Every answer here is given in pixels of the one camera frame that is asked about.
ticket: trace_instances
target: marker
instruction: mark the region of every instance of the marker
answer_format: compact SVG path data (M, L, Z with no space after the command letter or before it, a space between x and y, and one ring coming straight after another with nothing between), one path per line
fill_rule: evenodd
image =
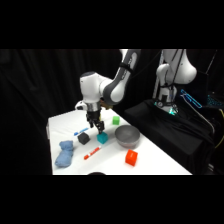
M77 135L79 135L79 134L81 134L81 133L83 133L84 131L87 131L87 130L89 130L89 128L85 128L85 129L83 129L83 130L80 131L80 132L76 132L76 133L74 134L74 136L77 136Z
M88 155L86 155L84 157L84 160L87 160L90 156L92 156L93 154L95 154L96 152L98 152L102 147L99 146L98 148L96 148L94 151L92 151L91 153L89 153Z
M79 134L83 133L84 131L87 131L89 128L85 128L82 131L79 132Z

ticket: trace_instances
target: red block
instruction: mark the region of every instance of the red block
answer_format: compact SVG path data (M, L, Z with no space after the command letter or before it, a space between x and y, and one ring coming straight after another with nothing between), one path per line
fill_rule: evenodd
M126 160L125 160L125 162L126 162L127 164L132 165L132 166L135 166L135 163L136 163L136 161L137 161L137 157L138 157L138 153L137 153L137 152L134 152L134 151L132 151L132 150L129 150L129 151L128 151L128 154L127 154L127 156L126 156Z

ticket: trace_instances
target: small block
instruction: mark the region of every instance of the small block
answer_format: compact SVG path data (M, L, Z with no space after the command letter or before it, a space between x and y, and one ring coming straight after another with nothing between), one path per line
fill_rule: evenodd
M97 135L97 140L101 144L105 144L108 141L108 135L105 132L103 132L101 135Z
M128 153L125 158L125 162L131 166L135 166L137 161L138 153L132 150L128 150Z
M81 135L78 136L79 142L83 145L90 141L89 135L83 132Z
M113 125L119 125L120 124L120 117L113 117Z

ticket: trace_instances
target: green object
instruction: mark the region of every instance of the green object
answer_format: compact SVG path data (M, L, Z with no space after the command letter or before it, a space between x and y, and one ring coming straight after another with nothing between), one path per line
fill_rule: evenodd
M97 140L101 144L105 144L108 141L108 135L105 132L103 132L101 135L97 135Z
M172 114L172 115L176 115L175 110L173 110L172 108L170 109L170 112L169 113Z
M113 125L119 125L120 124L120 117L113 117Z

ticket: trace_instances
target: blue towel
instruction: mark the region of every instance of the blue towel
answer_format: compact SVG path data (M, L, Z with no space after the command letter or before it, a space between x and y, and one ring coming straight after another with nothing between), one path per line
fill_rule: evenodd
M66 141L60 143L62 152L55 161L58 167L69 167L73 156L73 141Z

